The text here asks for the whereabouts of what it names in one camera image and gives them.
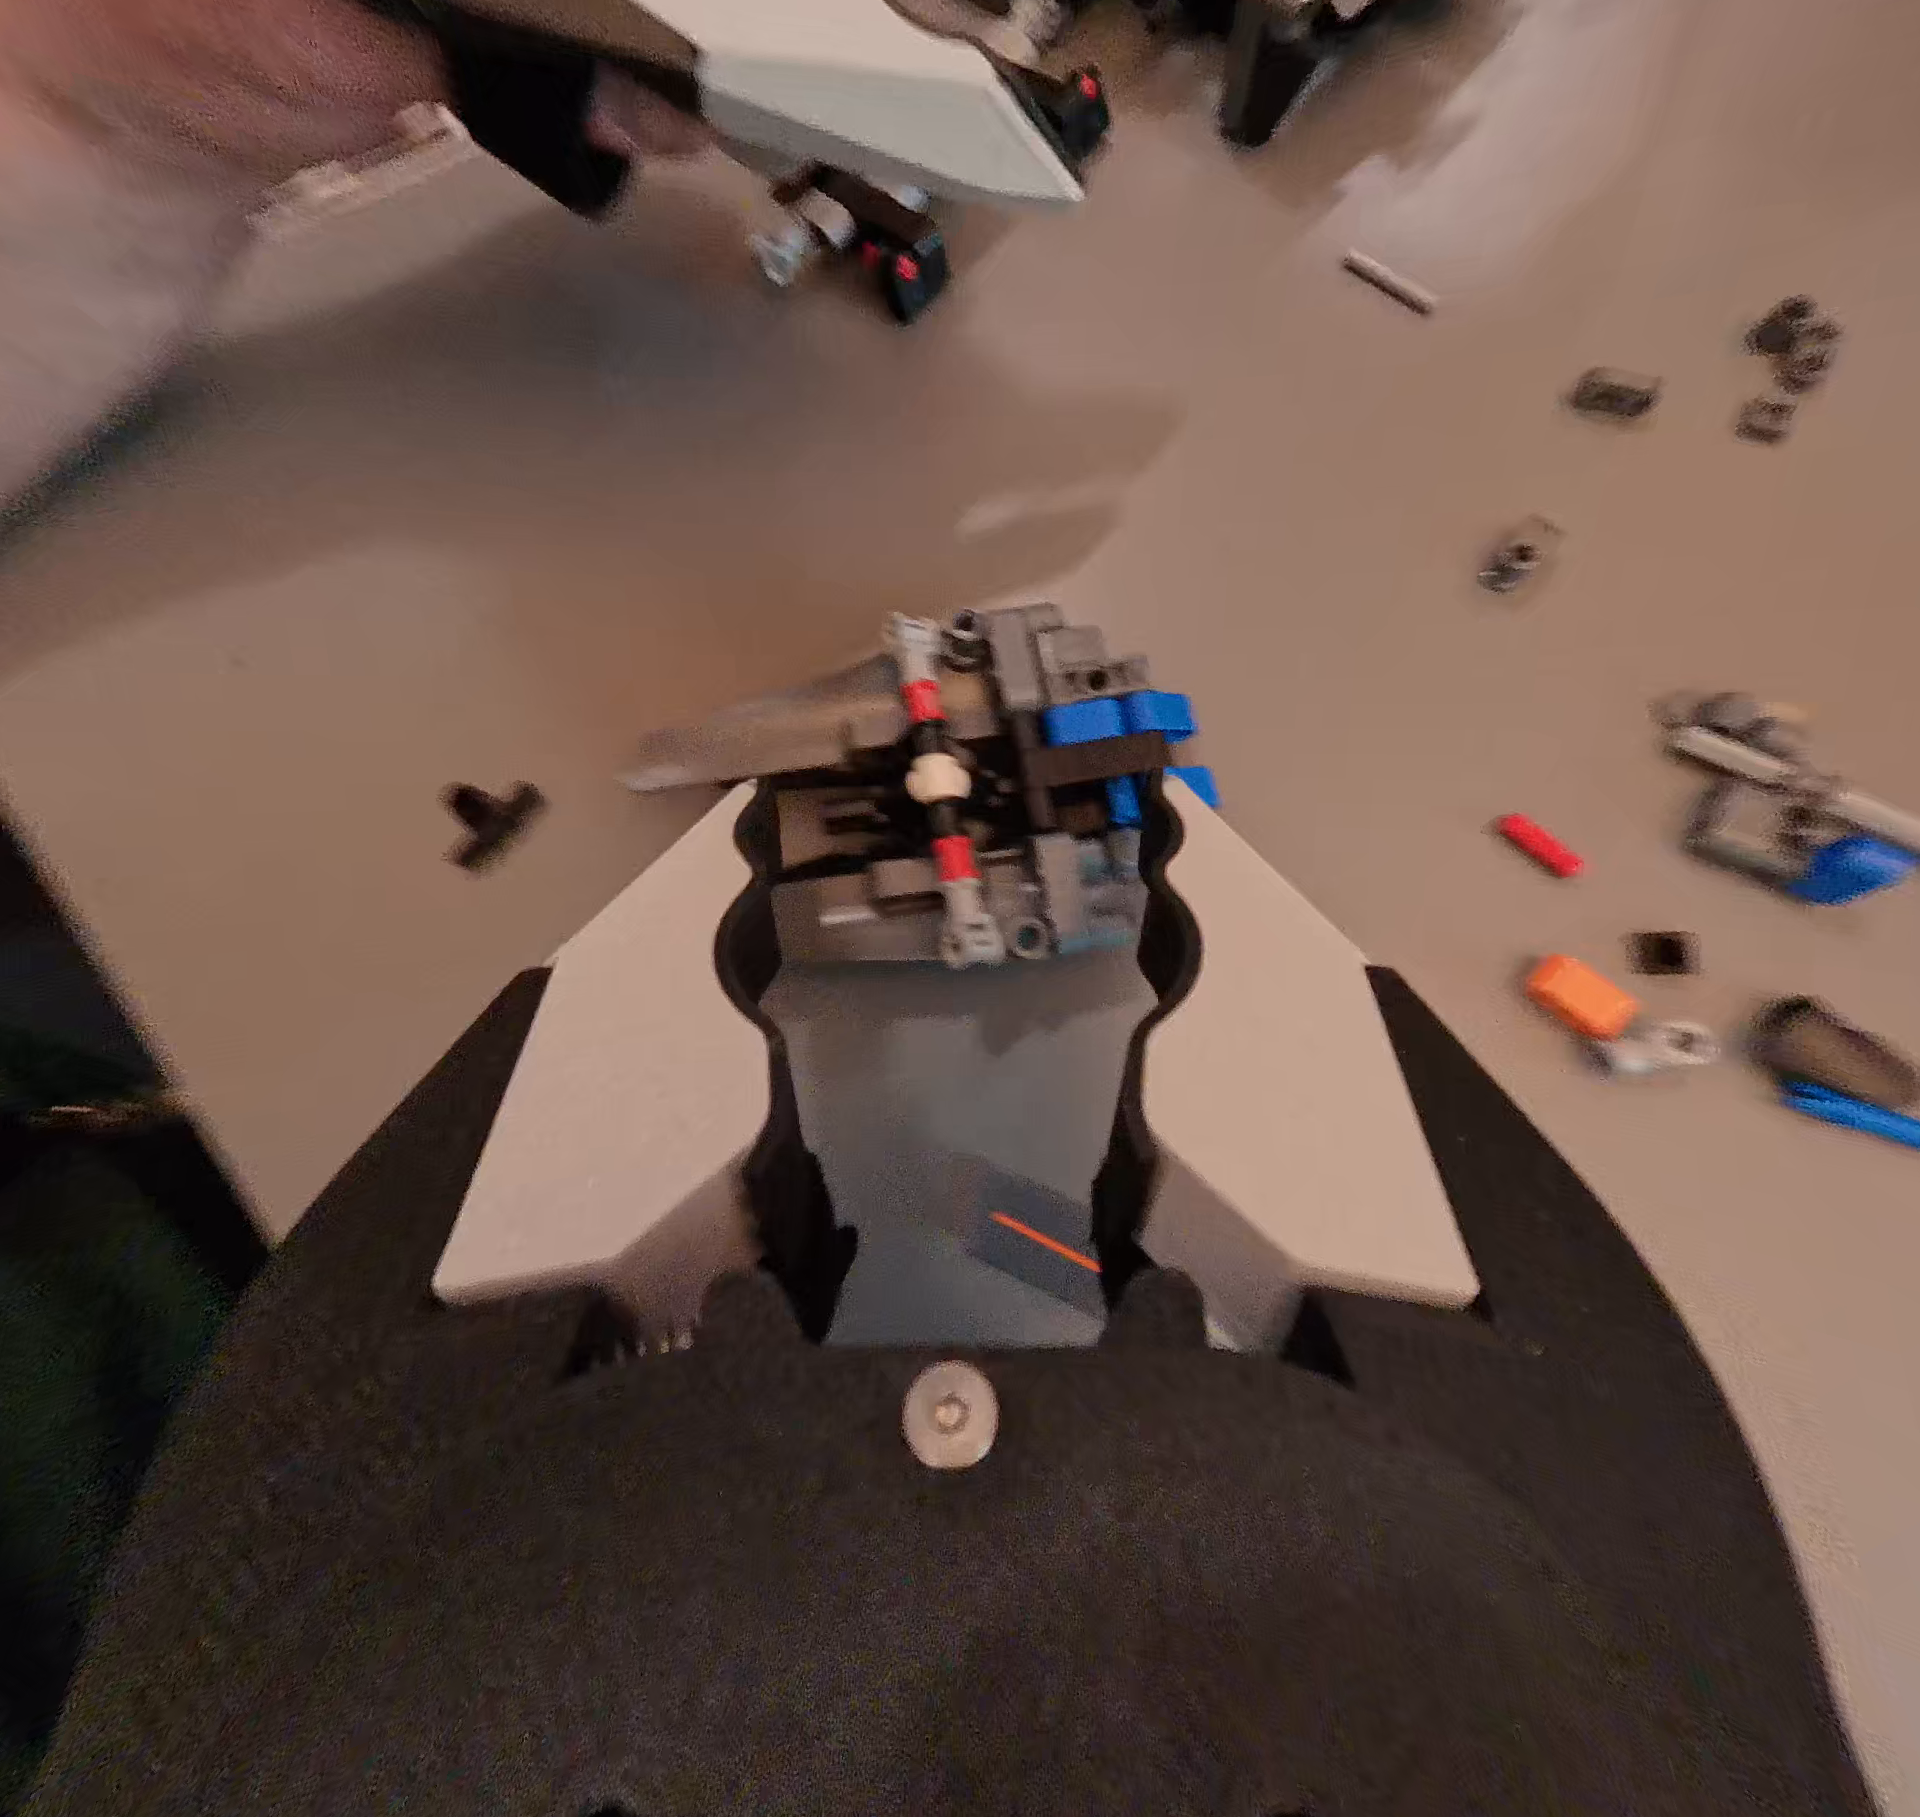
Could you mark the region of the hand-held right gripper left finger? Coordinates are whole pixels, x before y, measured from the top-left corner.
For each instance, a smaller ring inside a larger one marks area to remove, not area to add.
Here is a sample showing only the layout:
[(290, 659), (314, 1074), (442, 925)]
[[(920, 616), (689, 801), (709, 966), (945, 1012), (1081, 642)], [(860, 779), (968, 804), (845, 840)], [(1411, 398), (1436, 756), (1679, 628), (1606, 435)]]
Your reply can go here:
[(771, 810), (724, 792), (552, 952), (431, 1276), (443, 1304), (588, 1288), (664, 1340), (763, 1270), (827, 1335), (836, 1205), (765, 1009)]

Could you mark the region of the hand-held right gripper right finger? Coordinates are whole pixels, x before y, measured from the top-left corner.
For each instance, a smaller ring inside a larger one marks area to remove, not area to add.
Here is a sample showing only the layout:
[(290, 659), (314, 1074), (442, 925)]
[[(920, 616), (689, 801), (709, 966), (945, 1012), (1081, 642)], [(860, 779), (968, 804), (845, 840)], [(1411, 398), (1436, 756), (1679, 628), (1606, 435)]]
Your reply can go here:
[(1464, 1230), (1372, 967), (1193, 789), (1140, 856), (1152, 1006), (1097, 1168), (1099, 1283), (1185, 1274), (1216, 1340), (1281, 1346), (1308, 1291), (1466, 1311)]

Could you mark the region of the small black brick assembly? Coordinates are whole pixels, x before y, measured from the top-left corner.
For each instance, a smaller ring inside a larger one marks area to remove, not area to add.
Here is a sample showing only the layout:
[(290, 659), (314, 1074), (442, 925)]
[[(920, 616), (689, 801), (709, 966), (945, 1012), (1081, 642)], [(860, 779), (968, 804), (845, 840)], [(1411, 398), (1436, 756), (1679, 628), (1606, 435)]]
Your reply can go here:
[[(1092, 65), (1065, 71), (1003, 65), (1001, 71), (1081, 187), (1112, 130), (1102, 71)], [(819, 262), (854, 259), (890, 316), (911, 324), (948, 286), (948, 247), (925, 188), (809, 164), (771, 185), (769, 210), (748, 247), (774, 289), (791, 289)]]

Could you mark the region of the grey winged brick assembly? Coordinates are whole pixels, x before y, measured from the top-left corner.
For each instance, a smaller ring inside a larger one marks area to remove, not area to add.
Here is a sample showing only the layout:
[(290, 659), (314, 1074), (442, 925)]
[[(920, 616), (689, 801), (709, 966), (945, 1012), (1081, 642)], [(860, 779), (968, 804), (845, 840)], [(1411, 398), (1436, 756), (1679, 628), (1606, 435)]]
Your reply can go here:
[(635, 794), (750, 786), (799, 966), (1006, 966), (1131, 942), (1187, 698), (1058, 606), (890, 614), (878, 654), (648, 733)]

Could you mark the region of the person's left hand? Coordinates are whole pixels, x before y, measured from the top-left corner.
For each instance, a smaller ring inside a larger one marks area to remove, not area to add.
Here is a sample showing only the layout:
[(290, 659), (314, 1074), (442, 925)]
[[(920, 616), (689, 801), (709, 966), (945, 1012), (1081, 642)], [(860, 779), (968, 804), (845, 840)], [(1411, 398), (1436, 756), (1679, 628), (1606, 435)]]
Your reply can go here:
[(443, 93), (361, 0), (3, 0), (4, 509), (176, 364), (278, 185)]

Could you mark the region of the grey tile with orange stripe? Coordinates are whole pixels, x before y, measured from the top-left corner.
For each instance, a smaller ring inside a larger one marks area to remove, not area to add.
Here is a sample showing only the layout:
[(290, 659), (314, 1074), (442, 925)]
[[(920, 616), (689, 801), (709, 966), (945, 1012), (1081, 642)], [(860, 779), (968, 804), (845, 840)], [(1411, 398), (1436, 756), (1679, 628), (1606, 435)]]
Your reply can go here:
[(1041, 1295), (1102, 1318), (1105, 1294), (1089, 1205), (1044, 1183), (995, 1173), (958, 1207), (969, 1254)]

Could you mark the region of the orange small brick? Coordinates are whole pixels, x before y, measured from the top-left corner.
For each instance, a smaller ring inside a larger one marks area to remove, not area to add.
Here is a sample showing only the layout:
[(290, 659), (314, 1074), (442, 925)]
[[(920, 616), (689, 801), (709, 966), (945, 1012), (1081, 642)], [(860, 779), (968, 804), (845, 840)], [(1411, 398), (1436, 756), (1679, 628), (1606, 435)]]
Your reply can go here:
[(1641, 1017), (1641, 1001), (1635, 994), (1566, 952), (1533, 960), (1520, 989), (1559, 1028), (1588, 1041), (1618, 1041)]

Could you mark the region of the black tee connector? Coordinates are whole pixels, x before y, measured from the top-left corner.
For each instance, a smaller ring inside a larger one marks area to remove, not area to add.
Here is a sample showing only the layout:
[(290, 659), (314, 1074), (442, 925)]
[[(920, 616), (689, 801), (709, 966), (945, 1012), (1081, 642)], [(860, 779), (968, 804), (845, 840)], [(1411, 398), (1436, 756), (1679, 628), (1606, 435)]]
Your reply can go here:
[(534, 782), (518, 782), (504, 794), (456, 782), (442, 789), (439, 801), (460, 832), (447, 860), (464, 872), (493, 866), (547, 810), (547, 798)]

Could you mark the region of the light grey small connector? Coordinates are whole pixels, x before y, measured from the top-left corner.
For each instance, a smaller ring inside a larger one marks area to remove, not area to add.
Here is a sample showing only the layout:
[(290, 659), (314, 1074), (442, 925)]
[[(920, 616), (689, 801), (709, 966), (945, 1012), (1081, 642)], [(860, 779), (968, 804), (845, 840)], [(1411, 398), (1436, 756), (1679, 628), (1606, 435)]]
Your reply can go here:
[(1653, 1079), (1710, 1065), (1721, 1056), (1717, 1033), (1695, 1020), (1641, 1017), (1617, 1036), (1595, 1036), (1588, 1049), (1610, 1079)]

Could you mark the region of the dark curved wedge brick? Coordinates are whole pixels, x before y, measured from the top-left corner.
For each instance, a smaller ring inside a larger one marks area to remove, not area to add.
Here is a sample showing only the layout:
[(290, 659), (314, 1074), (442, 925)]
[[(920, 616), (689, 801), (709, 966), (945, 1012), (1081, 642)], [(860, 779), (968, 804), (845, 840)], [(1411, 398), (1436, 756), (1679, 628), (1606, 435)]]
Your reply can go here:
[(1747, 1050), (1776, 1085), (1815, 1085), (1882, 1109), (1915, 1109), (1918, 1061), (1828, 1004), (1783, 997), (1747, 1024)]

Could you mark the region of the blue pin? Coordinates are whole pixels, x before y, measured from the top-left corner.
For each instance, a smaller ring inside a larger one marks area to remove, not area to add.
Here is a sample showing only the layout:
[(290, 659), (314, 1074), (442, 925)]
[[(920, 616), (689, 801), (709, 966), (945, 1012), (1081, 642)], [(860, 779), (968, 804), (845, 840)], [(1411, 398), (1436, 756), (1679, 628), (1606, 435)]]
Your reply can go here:
[(1920, 1127), (1915, 1113), (1889, 1109), (1826, 1085), (1780, 1085), (1782, 1104), (1836, 1131), (1868, 1135), (1918, 1151)]

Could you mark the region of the dark grey cross-hole connector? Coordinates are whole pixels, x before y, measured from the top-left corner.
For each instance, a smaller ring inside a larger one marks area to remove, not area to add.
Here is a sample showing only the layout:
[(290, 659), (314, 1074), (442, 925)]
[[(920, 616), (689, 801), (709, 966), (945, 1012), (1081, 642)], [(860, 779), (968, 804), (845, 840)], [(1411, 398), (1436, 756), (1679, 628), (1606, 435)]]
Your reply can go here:
[(1565, 540), (1565, 527), (1547, 517), (1529, 514), (1515, 521), (1480, 561), (1478, 589), (1505, 600), (1531, 594), (1552, 574)]

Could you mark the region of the dark grey double connector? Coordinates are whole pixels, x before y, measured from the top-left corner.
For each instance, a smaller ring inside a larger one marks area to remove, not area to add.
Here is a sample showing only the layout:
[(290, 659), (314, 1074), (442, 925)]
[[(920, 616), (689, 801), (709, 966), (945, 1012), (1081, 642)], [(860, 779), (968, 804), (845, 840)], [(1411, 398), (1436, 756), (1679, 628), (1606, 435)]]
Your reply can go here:
[(1803, 396), (1820, 389), (1843, 343), (1843, 326), (1811, 299), (1788, 295), (1745, 331), (1742, 348), (1761, 359), (1777, 389)]

